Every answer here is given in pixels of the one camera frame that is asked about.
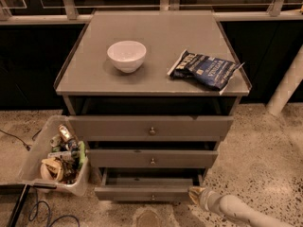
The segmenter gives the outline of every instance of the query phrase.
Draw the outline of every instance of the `floor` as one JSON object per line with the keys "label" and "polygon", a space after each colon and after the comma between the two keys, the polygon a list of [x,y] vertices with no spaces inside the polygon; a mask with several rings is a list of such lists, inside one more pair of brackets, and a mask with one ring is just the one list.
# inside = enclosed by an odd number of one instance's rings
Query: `floor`
{"label": "floor", "polygon": [[[47,118],[61,111],[0,112],[0,130],[18,135],[28,144]],[[279,218],[293,226],[303,226],[303,104],[288,104],[279,117],[266,112],[263,104],[241,104],[235,112],[230,132],[219,147],[219,157],[208,171],[204,185],[221,194],[233,194],[255,210]],[[0,132],[0,183],[16,181],[28,152],[17,139]],[[38,192],[46,201],[54,220],[74,215],[80,226],[236,226],[214,214],[203,212],[192,202],[116,203],[99,201],[94,187],[99,184],[91,171],[83,197],[72,194]],[[28,222],[35,203],[31,190],[17,226],[46,226],[47,212],[40,206],[36,219]],[[13,201],[0,199],[0,226],[5,226]],[[72,218],[54,226],[77,226]]]}

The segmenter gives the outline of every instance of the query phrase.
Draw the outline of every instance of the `drawer front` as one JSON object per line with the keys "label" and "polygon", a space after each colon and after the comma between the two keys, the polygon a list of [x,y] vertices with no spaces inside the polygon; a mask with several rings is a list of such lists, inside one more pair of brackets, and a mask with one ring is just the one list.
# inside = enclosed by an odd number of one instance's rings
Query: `drawer front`
{"label": "drawer front", "polygon": [[213,166],[218,152],[211,150],[88,149],[87,155],[94,167],[210,168]]}
{"label": "drawer front", "polygon": [[233,117],[70,116],[69,122],[76,135],[87,141],[218,141],[227,135]]}
{"label": "drawer front", "polygon": [[201,186],[203,173],[202,169],[105,168],[95,193],[101,201],[190,201],[188,188]]}

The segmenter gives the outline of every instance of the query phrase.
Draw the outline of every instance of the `white robotic arm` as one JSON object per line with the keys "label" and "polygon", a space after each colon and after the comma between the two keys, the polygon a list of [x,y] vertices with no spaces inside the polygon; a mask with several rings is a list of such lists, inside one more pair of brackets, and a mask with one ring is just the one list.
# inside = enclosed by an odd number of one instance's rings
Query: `white robotic arm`
{"label": "white robotic arm", "polygon": [[238,226],[293,227],[279,219],[266,216],[249,207],[233,195],[220,195],[209,188],[193,186],[188,190],[190,198],[203,210],[215,213]]}

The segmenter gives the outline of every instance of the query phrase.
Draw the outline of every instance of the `white pipe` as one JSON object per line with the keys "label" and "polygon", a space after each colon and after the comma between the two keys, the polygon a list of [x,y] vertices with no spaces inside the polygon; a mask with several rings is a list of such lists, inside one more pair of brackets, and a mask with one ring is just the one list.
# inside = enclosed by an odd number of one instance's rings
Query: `white pipe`
{"label": "white pipe", "polygon": [[269,113],[278,116],[303,79],[303,45],[293,63],[277,86],[275,93],[266,105]]}

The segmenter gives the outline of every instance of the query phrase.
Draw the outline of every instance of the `food wrapper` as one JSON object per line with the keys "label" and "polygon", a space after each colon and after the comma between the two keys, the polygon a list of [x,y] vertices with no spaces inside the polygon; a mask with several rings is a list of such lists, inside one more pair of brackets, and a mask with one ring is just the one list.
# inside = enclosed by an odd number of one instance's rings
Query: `food wrapper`
{"label": "food wrapper", "polygon": [[173,79],[194,78],[210,90],[222,91],[241,67],[239,63],[185,50],[168,75]]}

